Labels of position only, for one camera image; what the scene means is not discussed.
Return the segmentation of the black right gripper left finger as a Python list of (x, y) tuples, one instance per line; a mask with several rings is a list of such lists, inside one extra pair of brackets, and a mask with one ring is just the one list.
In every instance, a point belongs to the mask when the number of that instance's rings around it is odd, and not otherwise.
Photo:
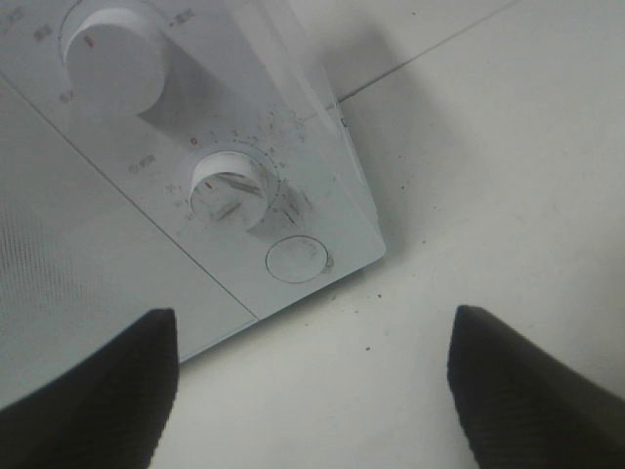
[(151, 310), (74, 368), (2, 409), (2, 467), (147, 468), (179, 376), (175, 313)]

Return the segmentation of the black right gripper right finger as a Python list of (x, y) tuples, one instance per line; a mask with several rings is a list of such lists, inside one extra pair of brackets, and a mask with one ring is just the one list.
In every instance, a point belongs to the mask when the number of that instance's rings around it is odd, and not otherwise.
[(624, 401), (489, 311), (456, 310), (447, 381), (480, 468), (621, 468)]

